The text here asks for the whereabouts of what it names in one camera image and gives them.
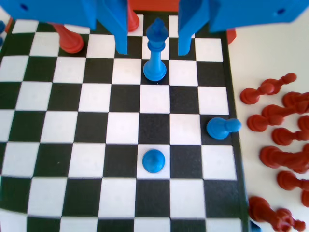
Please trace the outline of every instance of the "chess board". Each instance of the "chess board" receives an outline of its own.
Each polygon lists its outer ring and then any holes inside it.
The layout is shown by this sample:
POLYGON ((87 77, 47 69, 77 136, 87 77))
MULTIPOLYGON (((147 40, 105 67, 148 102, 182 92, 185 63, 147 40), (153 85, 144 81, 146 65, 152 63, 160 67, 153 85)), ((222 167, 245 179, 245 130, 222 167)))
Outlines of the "chess board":
POLYGON ((176 14, 138 12, 128 55, 100 24, 67 26, 84 49, 59 49, 52 26, 17 20, 1 51, 2 232, 247 232, 239 136, 205 130, 235 118, 225 33, 205 26, 177 55, 176 14), (152 83, 146 29, 169 29, 165 78, 152 83), (156 174, 141 160, 165 155, 156 174))

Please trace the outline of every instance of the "blue chess piece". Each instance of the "blue chess piece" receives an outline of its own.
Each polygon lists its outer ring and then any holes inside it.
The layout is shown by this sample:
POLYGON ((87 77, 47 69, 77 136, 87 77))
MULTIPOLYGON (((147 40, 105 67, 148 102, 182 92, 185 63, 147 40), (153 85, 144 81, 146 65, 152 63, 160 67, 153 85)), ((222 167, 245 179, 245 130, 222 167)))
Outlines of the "blue chess piece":
POLYGON ((145 153, 142 160, 144 168, 150 173, 161 171, 165 165, 165 157, 161 151, 149 150, 145 153))
POLYGON ((165 48, 165 40, 169 36, 169 31, 164 22, 157 18, 155 22, 146 30, 149 39, 148 48, 151 51, 150 60, 143 67, 145 77, 150 81, 160 81, 166 74, 166 66, 161 61, 161 52, 165 48))
POLYGON ((231 132, 237 132, 241 128, 241 122, 236 119, 225 120, 221 117, 212 118, 206 126, 206 130, 211 138, 222 140, 225 139, 231 132))

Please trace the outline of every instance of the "black square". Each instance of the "black square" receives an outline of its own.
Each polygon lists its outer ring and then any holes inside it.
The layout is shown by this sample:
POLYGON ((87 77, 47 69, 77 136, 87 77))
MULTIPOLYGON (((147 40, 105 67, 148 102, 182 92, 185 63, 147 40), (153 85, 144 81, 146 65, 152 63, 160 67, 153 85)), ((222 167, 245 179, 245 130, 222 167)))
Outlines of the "black square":
POLYGON ((2 177, 0 208, 27 213, 31 179, 2 177))
POLYGON ((143 37, 128 36, 127 55, 121 55, 115 50, 115 58, 141 59, 142 46, 143 46, 143 37))
POLYGON ((169 115, 140 114, 139 144, 169 144, 169 115))
POLYGON ((48 110, 78 111, 82 84, 55 84, 50 94, 48 110))
POLYGON ((106 141, 108 113, 79 112, 75 142, 104 143, 106 141))
POLYGON ((197 62, 198 86, 225 87, 225 76, 221 62, 197 62))
POLYGON ((47 81, 54 78, 57 57, 29 57, 24 81, 47 81))
POLYGON ((169 217, 169 181, 137 180, 136 217, 169 217))
POLYGON ((204 180, 204 191, 208 218, 241 218, 236 181, 204 180))
POLYGON ((132 219, 109 219, 98 220, 97 232, 133 232, 134 220, 132 219))
POLYGON ((217 140, 213 139, 209 136, 206 130, 207 123, 214 117, 221 117, 224 119, 228 119, 227 115, 200 115, 201 119, 201 136, 202 136, 202 144, 203 145, 232 145, 231 135, 229 135, 226 139, 217 140))
POLYGON ((0 109, 15 109, 20 83, 0 83, 0 109))
POLYGON ((170 86, 170 112, 172 114, 198 114, 197 87, 170 86))
POLYGON ((157 82, 150 81, 145 77, 145 74, 143 72, 143 67, 144 67, 144 65, 147 61, 148 60, 145 60, 145 59, 141 60, 141 84, 142 85, 169 85, 169 61, 168 60, 162 60, 162 62, 165 64, 167 70, 166 70, 166 74, 163 77, 163 79, 161 81, 157 81, 157 82))
POLYGON ((200 146, 170 147, 171 178, 203 178, 200 146))
POLYGON ((45 112, 15 111, 9 140, 39 142, 44 119, 45 112))
POLYGON ((34 33, 8 34, 4 55, 29 55, 34 33))
POLYGON ((113 59, 87 58, 84 83, 112 83, 113 59))
POLYGON ((67 177, 72 144, 40 144, 34 176, 67 177))
POLYGON ((139 112, 140 85, 112 85, 110 111, 139 112))
POLYGON ((27 231, 31 232, 59 232, 60 219, 53 218, 27 218, 27 231))
POLYGON ((137 145, 106 144, 104 177, 135 178, 137 167, 137 145))
POLYGON ((171 232, 206 232, 205 220, 175 220, 170 221, 171 232))
POLYGON ((195 42, 191 39, 190 51, 185 56, 178 56, 178 38, 169 38, 169 59, 174 60, 196 60, 195 42))
POLYGON ((87 48, 88 48, 88 41, 89 41, 89 35, 88 34, 80 34, 84 41, 84 47, 81 51, 78 53, 67 53, 61 48, 59 49, 59 56, 60 57, 86 57, 87 55, 87 48))
POLYGON ((101 179, 68 179, 63 216, 98 216, 101 179))

